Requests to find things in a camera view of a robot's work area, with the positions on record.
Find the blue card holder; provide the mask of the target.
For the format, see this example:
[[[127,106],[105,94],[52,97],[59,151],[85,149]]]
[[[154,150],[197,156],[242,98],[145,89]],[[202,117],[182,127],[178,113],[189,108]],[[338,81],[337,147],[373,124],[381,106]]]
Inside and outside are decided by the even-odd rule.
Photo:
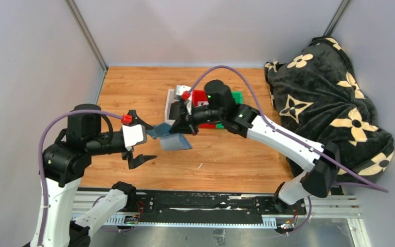
[[[172,126],[170,124],[163,122],[155,125],[151,130],[146,130],[146,133],[153,139],[159,139],[160,146],[164,151],[181,151],[192,149],[192,145],[187,141],[183,134],[171,134],[169,132],[171,127]]]

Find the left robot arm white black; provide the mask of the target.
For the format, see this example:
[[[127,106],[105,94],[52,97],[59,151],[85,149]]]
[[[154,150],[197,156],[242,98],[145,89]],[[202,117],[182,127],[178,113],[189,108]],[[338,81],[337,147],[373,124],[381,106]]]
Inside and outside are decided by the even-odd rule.
[[[89,246],[94,234],[118,211],[132,213],[133,222],[145,211],[136,188],[125,182],[115,183],[109,192],[95,201],[83,216],[72,219],[73,203],[84,172],[93,156],[119,153],[130,169],[152,159],[133,155],[134,147],[146,143],[152,125],[136,111],[120,116],[121,129],[114,131],[114,114],[95,104],[80,104],[62,115],[67,127],[52,145],[39,143],[39,174],[42,198],[38,223],[29,246]]]

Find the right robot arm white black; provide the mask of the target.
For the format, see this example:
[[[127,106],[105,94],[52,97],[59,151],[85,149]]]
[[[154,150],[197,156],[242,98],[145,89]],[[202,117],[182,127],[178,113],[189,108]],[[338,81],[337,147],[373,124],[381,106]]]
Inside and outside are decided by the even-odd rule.
[[[294,161],[303,171],[282,183],[273,196],[273,208],[280,215],[289,213],[305,197],[328,196],[338,173],[337,166],[328,159],[340,160],[335,143],[314,142],[274,124],[257,109],[236,103],[230,87],[220,80],[204,86],[207,105],[195,107],[189,90],[183,85],[175,89],[177,118],[170,133],[196,135],[199,125],[221,122],[228,132],[266,144]]]

